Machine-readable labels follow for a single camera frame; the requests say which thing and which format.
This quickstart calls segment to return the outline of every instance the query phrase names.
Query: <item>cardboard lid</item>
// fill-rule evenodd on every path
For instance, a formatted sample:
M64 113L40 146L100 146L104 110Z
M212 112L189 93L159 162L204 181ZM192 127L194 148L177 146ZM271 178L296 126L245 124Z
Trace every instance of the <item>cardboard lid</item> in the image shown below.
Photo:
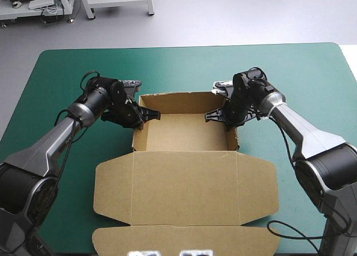
M179 256L186 249L210 249L217 256L272 256L279 238L266 228L244 226L130 226L97 229L93 244L101 256L145 250Z
M142 95L141 106L160 110L161 120L150 120L133 137L135 151L234 151L237 129L205 120L205 113L221 108L224 98L211 92Z
M242 225L278 207L276 167L234 151L134 152L96 171L94 210L131 225Z

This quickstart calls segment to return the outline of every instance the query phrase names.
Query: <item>white cable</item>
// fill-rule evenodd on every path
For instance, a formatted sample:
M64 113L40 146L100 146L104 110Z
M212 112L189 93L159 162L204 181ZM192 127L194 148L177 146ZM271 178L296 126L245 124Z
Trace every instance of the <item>white cable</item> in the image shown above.
M278 107L279 105L282 105L282 104L285 104L285 105L286 105L286 103L282 102L282 103L276 104L276 105L274 105L273 107L271 107L271 109L270 109L270 111L269 111L269 113L268 113L268 115L267 115L267 118L270 118L270 115L272 114L272 112L273 112L273 110L274 110L275 107Z
M60 0L55 0L55 4L37 8L35 11L43 11L44 13L48 13L50 15L57 15L60 9L62 9L62 2L60 2Z

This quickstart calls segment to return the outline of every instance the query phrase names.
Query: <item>wire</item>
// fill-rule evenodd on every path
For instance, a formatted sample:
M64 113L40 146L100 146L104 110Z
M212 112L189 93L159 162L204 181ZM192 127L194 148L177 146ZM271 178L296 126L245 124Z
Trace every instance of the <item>wire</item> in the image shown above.
M56 118L56 122L55 122L55 125L57 125L57 122L58 122L58 118L60 117L60 115L66 110L61 110L58 115L57 115L57 118ZM64 159L62 161L62 165L61 165L61 168L60 168L60 172L59 172L59 175L57 177L57 180L53 186L53 189L52 191L50 192L50 195L48 196L47 198L47 201L45 202L45 206L44 207L47 207L51 201L51 199L53 198L54 194L56 194L57 192L57 188L58 188L58 184L59 184L59 181L62 177L62 174L63 174L63 171L65 169L65 166L66 166L66 163L67 163L67 159L68 159L68 156L69 156L69 152L71 151L71 146L72 144L74 143L73 142L73 138L74 138L74 134L75 134L75 128L76 128L76 123L78 121L76 119L73 120L73 124L72 124L72 129L71 129L71 134L70 134L70 138L68 139L68 146L67 146L67 150L66 150L66 153L65 153L65 156L64 156ZM34 225L29 231L28 233L26 234L26 239L18 246L16 247L13 251L11 252L7 252L3 249L0 249L0 252L2 253L6 253L6 254L13 254L15 253L21 246L23 246L24 244L26 244L29 239L32 237L33 233L36 232L37 230L37 227L36 225Z
M62 7L62 15L61 15L60 18L58 18L58 11L59 11L60 7ZM64 6L62 4L62 0L55 0L55 4L54 5L43 7L43 8L38 8L36 10L37 11L42 10L41 15L40 15L40 20L41 20L41 22L44 22L44 23L59 22L65 16L65 9L64 9ZM45 20L44 19L44 13L48 13L50 15L56 15L56 17L53 18L52 20Z
M283 135L283 139L284 139L284 143L285 143L285 146L286 146L286 151L287 151L287 154L288 154L288 158L289 158L290 164L291 164L292 168L295 169L295 165L293 163L293 160L292 160L292 157L291 157L291 153L290 153L289 143L288 143L288 140L286 138L286 135L285 135L285 132L284 132L283 128L281 127L281 125L273 117L269 117L269 119L272 122L274 122L276 126L278 126L278 128L279 128L279 130L281 132L281 135Z
M80 7L82 6L82 0L79 0L79 8L78 8L78 11L76 12L75 16L73 17L73 19L76 19L77 18L77 15L78 13L80 12Z
M94 74L94 73L97 74L97 78L100 77L100 73L99 73L98 71L96 71L96 70L91 70L91 71L87 72L87 73L82 77L82 79L81 79L81 81L80 81L79 86L80 86L81 90L83 91L83 94L85 95L83 100L86 100L86 99L87 99L87 96L88 96L88 92L83 88L83 81L84 81L88 76L90 76L91 74Z
M86 129L82 132L82 134L81 134L76 140L74 140L72 143L78 142L78 141L83 137L84 133L85 133L87 130L88 130L88 128L86 128Z
M281 125L273 118L273 117L269 117L269 119L275 123L275 125L279 128L282 136L283 136L283 139L284 139L284 143L285 143L285 146L286 146L286 150L287 150L287 154L288 154L288 158L289 158L289 161L290 161L290 164L291 166L293 167L293 169L295 170L295 165L293 164L293 159L291 157L291 153L290 153L290 147L289 147L289 143L288 143L288 140L286 138L286 135L285 135L285 132L283 130L283 128L281 127ZM313 192L329 209L331 209L334 213L336 213L337 216L339 216L342 221L344 221L346 227L343 229L343 230L339 230L337 228L337 226L335 225L335 221L332 219L332 218L328 218L328 219L331 219L331 223L332 223L332 226L334 227L334 230L336 232L338 232L338 234L336 235L331 235L331 236L328 236L328 235L323 235L323 236L306 236L304 233L302 233L301 231L299 231L298 229L292 227L291 225L285 223L285 222L282 222L282 221L278 221L278 220L271 220L268 222L267 224L267 229L269 230L270 233L272 233L273 235L276 235L276 236L279 236L281 238L285 238L285 239L293 239L293 240L307 240L312 246L313 248L317 251L317 255L320 255L319 253L319 250L317 248L317 246L312 242L312 240L317 240L317 239L323 239L323 238L333 238L335 236L338 236L340 234L348 237L348 238L355 238L357 236L352 236L352 235L347 235L346 232L348 231L348 229L350 228L351 226L351 218L349 218L348 220L338 211L336 210L335 208L333 208L331 205L329 205L319 194ZM282 234L279 234L279 233L276 233L275 231L273 231L271 228L270 228L270 225L273 224L273 223L277 223L277 224L282 224L292 230L294 230L295 232L299 233L299 235L301 235L302 237L297 237L297 236L288 236L288 235L282 235Z
M282 224L286 227L289 227L290 229L294 230L295 232L297 232L299 235L301 235L302 237L299 238L297 236L288 236L288 235L281 235L279 233L276 233L275 231L273 231L270 228L271 224ZM292 227L291 225L288 225L287 223L284 223L283 221L278 221L278 220L272 220L269 221L267 224L267 229L269 230L270 233L272 233L273 235L279 236L281 238L286 238L286 239L294 239L294 240L307 240L315 249L315 251L317 252L317 255L320 255L319 249L317 248L317 246L312 242L312 239L322 239L324 238L324 236L306 236L305 234L303 234L303 232L297 230L295 227Z

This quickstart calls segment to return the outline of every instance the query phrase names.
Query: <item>box side wall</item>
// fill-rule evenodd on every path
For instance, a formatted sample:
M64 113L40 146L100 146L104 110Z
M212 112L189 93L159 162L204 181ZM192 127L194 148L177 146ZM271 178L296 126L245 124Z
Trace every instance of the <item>box side wall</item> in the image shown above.
M223 106L224 98L211 92L142 95L140 103L161 114L205 114Z

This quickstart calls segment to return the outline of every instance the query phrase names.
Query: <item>black gripper bracket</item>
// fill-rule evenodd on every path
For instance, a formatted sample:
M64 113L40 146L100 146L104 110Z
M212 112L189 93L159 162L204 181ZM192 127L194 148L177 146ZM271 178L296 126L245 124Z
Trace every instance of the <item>black gripper bracket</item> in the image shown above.
M141 81L139 80L122 80L124 90L127 95L134 97L137 91L140 91Z
M222 122L226 124L228 127L239 127L243 126L245 122L254 119L256 116L252 112L248 112L247 115L245 116L245 119L239 123L233 123L231 121L228 121L223 114L223 108L216 109L212 112L206 113L206 122L208 121L216 121L216 122Z

